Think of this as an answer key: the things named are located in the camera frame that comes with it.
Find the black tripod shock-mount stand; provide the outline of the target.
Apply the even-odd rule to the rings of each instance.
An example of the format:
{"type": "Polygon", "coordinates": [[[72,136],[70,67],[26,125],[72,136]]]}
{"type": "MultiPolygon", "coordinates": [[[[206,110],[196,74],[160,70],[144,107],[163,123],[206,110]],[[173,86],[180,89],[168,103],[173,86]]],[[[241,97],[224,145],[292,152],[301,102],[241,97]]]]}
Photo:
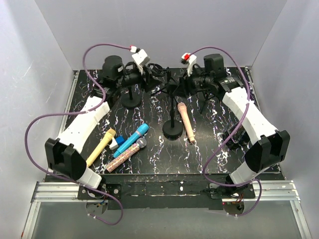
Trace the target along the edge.
{"type": "Polygon", "coordinates": [[[155,96],[157,93],[164,93],[169,95],[170,99],[174,100],[177,103],[174,93],[178,87],[178,82],[172,77],[171,69],[169,67],[166,67],[164,69],[161,65],[157,63],[149,63],[148,67],[150,68],[153,76],[166,77],[166,83],[164,84],[164,86],[159,90],[151,93],[151,97],[155,96]]]}

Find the black round-base mic stand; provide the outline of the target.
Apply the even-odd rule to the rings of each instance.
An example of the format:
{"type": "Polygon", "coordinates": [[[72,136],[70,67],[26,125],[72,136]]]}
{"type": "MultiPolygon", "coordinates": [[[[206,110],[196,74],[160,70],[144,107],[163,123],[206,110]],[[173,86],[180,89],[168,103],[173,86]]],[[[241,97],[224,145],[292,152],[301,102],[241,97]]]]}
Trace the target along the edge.
{"type": "Polygon", "coordinates": [[[121,104],[126,109],[137,108],[141,102],[142,98],[134,90],[135,84],[123,87],[123,93],[121,94],[121,104]]]}

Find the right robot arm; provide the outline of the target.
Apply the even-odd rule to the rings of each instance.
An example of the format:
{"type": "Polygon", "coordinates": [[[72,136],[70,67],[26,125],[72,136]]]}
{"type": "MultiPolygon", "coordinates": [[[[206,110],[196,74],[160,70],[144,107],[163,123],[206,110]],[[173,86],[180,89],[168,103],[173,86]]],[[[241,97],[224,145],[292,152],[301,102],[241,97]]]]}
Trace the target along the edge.
{"type": "Polygon", "coordinates": [[[227,72],[221,54],[204,57],[204,68],[197,72],[197,57],[184,53],[182,64],[187,66],[186,75],[179,79],[178,96],[190,96],[199,91],[207,91],[227,106],[239,120],[224,139],[227,144],[235,134],[243,130],[251,147],[244,155],[244,162],[229,174],[225,183],[226,194],[239,197],[243,185],[250,183],[259,174],[285,159],[290,135],[286,130],[279,131],[256,107],[250,97],[250,87],[245,76],[237,77],[227,72]]]}

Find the pink microphone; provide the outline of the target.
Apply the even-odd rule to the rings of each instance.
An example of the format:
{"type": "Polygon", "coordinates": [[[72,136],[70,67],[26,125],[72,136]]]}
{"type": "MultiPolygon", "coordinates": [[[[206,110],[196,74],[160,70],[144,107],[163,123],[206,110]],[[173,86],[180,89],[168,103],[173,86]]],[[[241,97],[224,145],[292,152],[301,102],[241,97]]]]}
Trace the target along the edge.
{"type": "Polygon", "coordinates": [[[178,103],[177,104],[177,109],[181,115],[185,130],[186,130],[186,134],[188,137],[188,140],[190,143],[194,143],[195,142],[195,136],[194,136],[194,132],[192,130],[192,126],[189,120],[189,116],[187,113],[187,107],[184,103],[178,103]]]}

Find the glitter rhinestone microphone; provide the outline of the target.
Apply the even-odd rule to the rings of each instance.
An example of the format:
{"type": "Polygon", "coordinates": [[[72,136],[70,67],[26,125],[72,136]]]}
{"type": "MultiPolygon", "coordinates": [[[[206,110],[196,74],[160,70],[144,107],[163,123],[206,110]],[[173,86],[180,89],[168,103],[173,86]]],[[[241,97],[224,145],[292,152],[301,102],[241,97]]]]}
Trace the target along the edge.
{"type": "Polygon", "coordinates": [[[106,170],[111,173],[118,166],[124,163],[127,159],[129,159],[133,154],[138,152],[140,149],[146,147],[147,141],[145,138],[139,138],[134,144],[132,144],[128,149],[126,149],[123,153],[121,153],[118,157],[113,159],[110,163],[107,164],[106,170]]]}

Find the cyan blue microphone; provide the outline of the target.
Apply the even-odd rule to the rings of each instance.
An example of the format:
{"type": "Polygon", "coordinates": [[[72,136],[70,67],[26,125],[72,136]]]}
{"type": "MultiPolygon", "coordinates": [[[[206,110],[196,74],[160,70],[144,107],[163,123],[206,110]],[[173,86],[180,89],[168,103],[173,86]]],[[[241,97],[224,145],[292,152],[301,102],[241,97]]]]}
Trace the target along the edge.
{"type": "Polygon", "coordinates": [[[137,130],[116,150],[113,157],[116,158],[135,143],[141,136],[149,130],[149,126],[144,123],[137,128],[137,130]]]}

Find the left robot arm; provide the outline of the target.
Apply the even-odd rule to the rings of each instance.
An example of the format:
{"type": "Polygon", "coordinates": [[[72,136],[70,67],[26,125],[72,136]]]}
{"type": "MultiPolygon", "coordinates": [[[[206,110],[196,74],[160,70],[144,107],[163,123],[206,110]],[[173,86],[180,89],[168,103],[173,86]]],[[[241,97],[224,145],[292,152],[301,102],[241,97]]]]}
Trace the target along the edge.
{"type": "Polygon", "coordinates": [[[45,143],[49,169],[89,186],[89,193],[95,199],[105,196],[106,187],[101,184],[102,177],[90,169],[88,161],[81,156],[87,138],[118,99],[126,108],[138,106],[140,99],[132,94],[121,95],[122,89],[140,85],[147,92],[160,84],[160,80],[153,78],[154,70],[146,53],[135,53],[132,58],[127,65],[120,56],[105,58],[82,114],[77,115],[56,139],[49,138],[45,143]]]}

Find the cream yellow microphone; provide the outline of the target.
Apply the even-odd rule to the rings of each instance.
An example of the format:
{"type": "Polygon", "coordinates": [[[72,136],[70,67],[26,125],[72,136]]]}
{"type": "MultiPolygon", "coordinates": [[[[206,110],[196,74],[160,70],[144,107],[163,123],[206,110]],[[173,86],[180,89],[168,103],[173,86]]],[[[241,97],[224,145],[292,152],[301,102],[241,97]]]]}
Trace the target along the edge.
{"type": "Polygon", "coordinates": [[[115,135],[116,135],[115,130],[113,129],[107,130],[107,132],[104,134],[104,137],[101,139],[99,144],[90,154],[90,156],[87,158],[86,160],[87,167],[90,167],[93,164],[93,162],[97,159],[97,157],[104,150],[107,144],[112,140],[112,138],[114,138],[115,135]]]}

